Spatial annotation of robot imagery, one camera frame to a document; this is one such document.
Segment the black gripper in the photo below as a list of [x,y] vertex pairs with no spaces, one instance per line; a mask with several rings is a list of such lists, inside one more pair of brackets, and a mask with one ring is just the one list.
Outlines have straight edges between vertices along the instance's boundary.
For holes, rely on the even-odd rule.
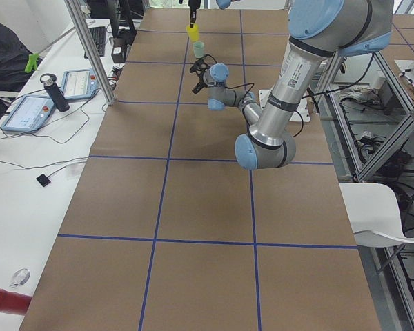
[[197,19],[197,10],[200,9],[201,0],[188,0],[188,6],[190,8],[190,23],[191,28],[194,27]]
[[196,86],[192,89],[194,94],[199,93],[204,88],[208,87],[208,82],[206,81],[206,70],[198,70],[195,72],[199,81],[197,82]]

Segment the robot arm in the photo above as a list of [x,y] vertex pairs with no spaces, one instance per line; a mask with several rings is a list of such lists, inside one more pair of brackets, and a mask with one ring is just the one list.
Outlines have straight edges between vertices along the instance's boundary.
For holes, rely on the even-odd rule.
[[199,77],[194,93],[208,89],[208,109],[241,110],[248,130],[235,141],[235,157],[247,170],[280,168],[296,153],[286,126],[320,63],[378,52],[391,40],[392,1],[295,1],[288,15],[289,46],[279,78],[260,107],[251,92],[227,87],[228,68],[198,59],[190,68]]
[[[226,9],[235,0],[216,0],[216,4],[220,9]],[[189,0],[188,7],[190,8],[189,27],[193,28],[197,19],[197,11],[200,9],[201,0]]]

